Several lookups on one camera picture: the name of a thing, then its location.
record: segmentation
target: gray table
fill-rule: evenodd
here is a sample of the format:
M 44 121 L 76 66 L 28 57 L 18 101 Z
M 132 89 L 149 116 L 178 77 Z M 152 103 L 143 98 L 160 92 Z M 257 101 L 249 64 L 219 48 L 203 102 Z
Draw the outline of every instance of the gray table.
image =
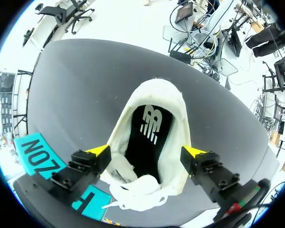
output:
M 218 153 L 228 169 L 240 173 L 242 184 L 256 172 L 258 180 L 271 178 L 266 165 L 258 169 L 267 151 L 266 132 L 240 100 L 178 60 L 122 43 L 49 43 L 31 82 L 28 132 L 40 132 L 67 162 L 78 149 L 106 144 L 133 90 L 155 77 L 170 80 L 182 92 L 193 147 Z M 97 187 L 109 193 L 107 184 L 100 181 Z M 183 193 L 161 207 L 144 212 L 112 207 L 106 218 L 128 226 L 180 226 L 215 207 L 200 186 L 187 181 Z

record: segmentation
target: screw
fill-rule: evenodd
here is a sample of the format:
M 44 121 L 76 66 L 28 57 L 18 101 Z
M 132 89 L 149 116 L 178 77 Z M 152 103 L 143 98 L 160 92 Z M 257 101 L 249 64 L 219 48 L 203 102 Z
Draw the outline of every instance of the screw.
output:
M 218 183 L 218 186 L 225 187 L 227 185 L 227 182 L 225 180 L 220 180 Z
M 233 180 L 237 181 L 239 179 L 239 174 L 238 173 L 235 173 L 233 175 Z
M 205 170 L 206 171 L 211 171 L 213 168 L 212 167 L 206 167 Z
M 70 179 L 64 179 L 63 180 L 63 184 L 65 184 L 65 185 L 67 185 L 67 186 L 72 186 L 72 183 L 71 183 L 71 181 L 70 181 Z
M 78 165 L 78 169 L 79 170 L 85 170 L 84 166 L 82 166 L 82 165 Z

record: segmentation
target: new balance logo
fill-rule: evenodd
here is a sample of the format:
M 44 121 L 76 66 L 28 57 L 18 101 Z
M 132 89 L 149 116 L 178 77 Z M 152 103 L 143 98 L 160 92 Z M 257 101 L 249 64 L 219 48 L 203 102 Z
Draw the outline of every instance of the new balance logo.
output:
M 147 138 L 150 139 L 155 145 L 157 136 L 154 133 L 160 131 L 162 113 L 157 109 L 154 110 L 152 105 L 146 105 L 143 112 L 143 120 L 146 122 L 146 124 L 141 125 L 141 132 L 143 132 L 143 134 L 146 135 Z

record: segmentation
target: white shoe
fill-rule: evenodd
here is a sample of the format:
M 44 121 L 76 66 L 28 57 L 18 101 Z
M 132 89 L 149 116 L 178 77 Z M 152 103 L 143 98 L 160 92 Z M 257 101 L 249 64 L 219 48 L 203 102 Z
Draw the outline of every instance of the white shoe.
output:
M 191 146 L 181 92 L 163 79 L 142 83 L 107 144 L 112 160 L 100 178 L 117 201 L 104 208 L 144 211 L 181 194 L 188 176 L 180 162 L 181 147 Z
M 150 0 L 144 0 L 143 5 L 144 6 L 149 6 L 150 5 Z

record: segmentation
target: shoelace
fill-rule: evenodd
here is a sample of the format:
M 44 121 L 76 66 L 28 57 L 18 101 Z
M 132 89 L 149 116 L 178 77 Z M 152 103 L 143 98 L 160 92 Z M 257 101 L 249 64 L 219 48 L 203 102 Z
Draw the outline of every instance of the shoelace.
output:
M 124 190 L 120 186 L 112 185 L 110 186 L 110 192 L 116 201 L 103 206 L 102 209 L 119 206 L 122 210 L 132 209 L 136 211 L 144 211 L 153 207 L 161 206 L 168 199 L 168 196 L 164 195 L 161 191 L 147 195 L 134 196 L 130 190 Z

